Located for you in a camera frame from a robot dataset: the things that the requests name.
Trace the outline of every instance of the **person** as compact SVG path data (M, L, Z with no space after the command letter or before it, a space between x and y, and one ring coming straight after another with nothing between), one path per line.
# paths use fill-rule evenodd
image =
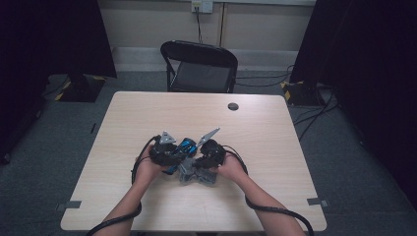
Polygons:
M162 170L166 170L167 167L157 165L151 161L149 158L150 149L151 146L148 146L143 155L138 157L142 162L138 167L135 182L103 221L131 213L140 204L151 182ZM236 183L255 205L285 208L282 203L264 191L244 172L240 162L231 153L225 155L223 165L212 168L210 171ZM255 212L267 235L305 235L298 221L291 216L260 210L255 210ZM132 224L133 218L102 228L93 235L130 235Z

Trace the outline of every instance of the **person's right arm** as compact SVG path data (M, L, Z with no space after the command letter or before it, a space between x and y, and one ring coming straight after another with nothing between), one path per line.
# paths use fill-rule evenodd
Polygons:
M235 182L251 203L263 207L285 206L258 186L244 171L240 162L227 153L223 165L213 169L223 177ZM282 213L255 210L267 235L305 235L298 221Z

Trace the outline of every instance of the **wooden tabletop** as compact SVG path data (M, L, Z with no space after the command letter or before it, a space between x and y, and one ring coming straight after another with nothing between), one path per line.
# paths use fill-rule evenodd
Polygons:
M232 102L237 110L228 108ZM151 137L167 131L177 145L184 138L198 142L217 127L212 138L239 152L252 179L315 231L326 229L322 207L307 202L317 193L281 96L141 91L114 94L71 198L80 208L66 209L61 227L90 230L100 223L130 188L135 158ZM208 187L161 173L142 204L133 230L263 231L242 191L221 176Z

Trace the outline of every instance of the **person's left hand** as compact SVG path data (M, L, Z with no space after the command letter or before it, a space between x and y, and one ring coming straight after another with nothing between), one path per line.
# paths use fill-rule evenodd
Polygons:
M167 167L153 163L153 161L150 159L149 152L152 148L153 145L147 146L142 156L137 157L137 160L138 158L142 160L139 160L141 163L139 164L138 170L136 172L135 183L138 181L146 181L150 183L159 175L162 170L167 169Z

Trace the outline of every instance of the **baseboard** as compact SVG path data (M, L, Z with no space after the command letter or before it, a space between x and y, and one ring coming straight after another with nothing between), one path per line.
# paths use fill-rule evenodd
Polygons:
M295 63L298 51L230 49L239 62L239 71L286 71ZM112 48L116 71L165 71L159 48Z

